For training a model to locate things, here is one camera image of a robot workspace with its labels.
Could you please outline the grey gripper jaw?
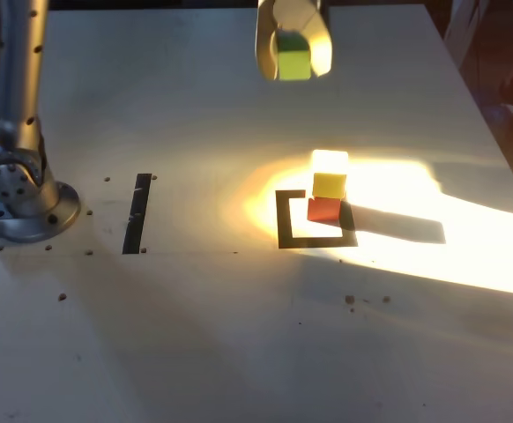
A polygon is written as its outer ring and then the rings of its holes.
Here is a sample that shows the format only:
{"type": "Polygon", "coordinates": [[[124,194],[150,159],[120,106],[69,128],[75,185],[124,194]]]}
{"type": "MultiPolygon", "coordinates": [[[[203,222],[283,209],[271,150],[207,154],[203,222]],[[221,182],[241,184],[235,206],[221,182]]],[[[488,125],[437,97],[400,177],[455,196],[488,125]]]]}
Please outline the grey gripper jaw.
{"type": "Polygon", "coordinates": [[[259,1],[257,6],[255,55],[258,68],[267,80],[275,80],[278,77],[278,22],[273,14],[274,4],[273,0],[263,0],[259,1]]]}
{"type": "Polygon", "coordinates": [[[332,40],[327,1],[276,1],[273,17],[278,29],[295,32],[308,43],[310,67],[317,77],[330,72],[332,40]]]}

